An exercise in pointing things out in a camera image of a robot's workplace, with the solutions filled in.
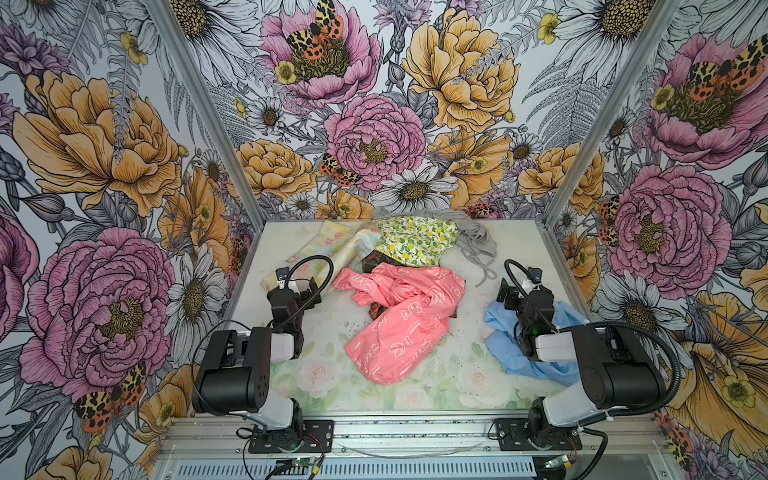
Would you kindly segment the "light blue cloth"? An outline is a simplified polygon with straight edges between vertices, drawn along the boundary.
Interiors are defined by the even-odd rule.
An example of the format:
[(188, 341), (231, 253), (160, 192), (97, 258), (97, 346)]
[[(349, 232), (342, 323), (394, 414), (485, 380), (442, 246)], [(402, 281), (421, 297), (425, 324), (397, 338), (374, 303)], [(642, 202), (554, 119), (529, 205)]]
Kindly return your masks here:
[(507, 374), (551, 380), (566, 386), (580, 381), (576, 362), (532, 362), (525, 357), (515, 337), (519, 332), (517, 314), (502, 303), (494, 301), (489, 305), (485, 324), (491, 328), (485, 339), (486, 347)]

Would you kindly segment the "pink patterned cloth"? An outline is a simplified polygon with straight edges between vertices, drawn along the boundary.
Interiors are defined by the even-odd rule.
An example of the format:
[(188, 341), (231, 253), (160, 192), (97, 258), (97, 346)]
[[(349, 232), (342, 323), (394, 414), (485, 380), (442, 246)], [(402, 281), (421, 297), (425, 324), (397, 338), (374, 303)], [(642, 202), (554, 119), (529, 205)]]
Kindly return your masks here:
[(351, 291), (360, 307), (376, 303), (384, 308), (345, 346), (360, 372), (384, 386), (404, 380), (431, 352), (449, 331), (466, 292), (465, 281), (447, 268), (384, 263), (370, 273), (345, 268), (334, 287)]

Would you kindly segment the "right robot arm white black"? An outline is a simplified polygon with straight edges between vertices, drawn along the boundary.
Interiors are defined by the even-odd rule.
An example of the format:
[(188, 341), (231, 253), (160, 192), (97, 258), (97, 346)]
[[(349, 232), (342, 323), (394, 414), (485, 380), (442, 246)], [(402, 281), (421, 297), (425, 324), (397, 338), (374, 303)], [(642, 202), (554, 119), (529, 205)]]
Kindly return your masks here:
[(580, 447), (604, 420), (652, 413), (677, 394), (683, 367), (675, 349), (645, 327), (588, 322), (557, 302), (539, 275), (501, 281), (486, 312), (490, 353), (510, 374), (552, 380), (564, 390), (535, 399), (527, 414), (493, 423), (503, 451)]

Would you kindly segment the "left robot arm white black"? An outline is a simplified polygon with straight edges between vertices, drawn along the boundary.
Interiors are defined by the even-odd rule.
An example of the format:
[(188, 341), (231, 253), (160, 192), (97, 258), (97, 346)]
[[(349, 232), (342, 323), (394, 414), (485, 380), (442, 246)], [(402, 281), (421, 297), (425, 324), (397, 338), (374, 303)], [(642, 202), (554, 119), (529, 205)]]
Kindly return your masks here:
[(298, 401), (271, 387), (271, 372), (273, 365), (301, 356), (304, 312), (321, 302), (329, 283), (313, 277), (294, 282), (287, 268), (276, 274), (278, 284), (267, 293), (271, 323), (213, 332), (192, 400), (197, 413), (251, 422), (241, 434), (255, 453), (294, 452), (308, 437)]

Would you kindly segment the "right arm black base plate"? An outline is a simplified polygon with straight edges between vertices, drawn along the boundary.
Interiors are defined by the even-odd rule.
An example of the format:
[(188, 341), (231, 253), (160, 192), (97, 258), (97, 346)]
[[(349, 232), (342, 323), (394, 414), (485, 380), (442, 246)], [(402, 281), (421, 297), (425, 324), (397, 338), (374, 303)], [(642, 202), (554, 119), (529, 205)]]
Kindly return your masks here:
[(522, 417), (500, 418), (493, 423), (501, 451), (580, 451), (582, 442), (573, 429), (548, 424), (531, 426)]

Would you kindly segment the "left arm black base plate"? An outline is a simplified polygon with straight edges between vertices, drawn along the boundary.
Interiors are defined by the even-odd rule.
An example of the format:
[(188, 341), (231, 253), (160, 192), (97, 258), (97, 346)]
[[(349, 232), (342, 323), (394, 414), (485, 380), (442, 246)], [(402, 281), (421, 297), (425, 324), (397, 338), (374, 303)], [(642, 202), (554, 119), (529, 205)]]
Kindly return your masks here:
[(332, 450), (333, 420), (304, 420), (296, 425), (253, 435), (246, 450), (250, 454), (320, 454)]

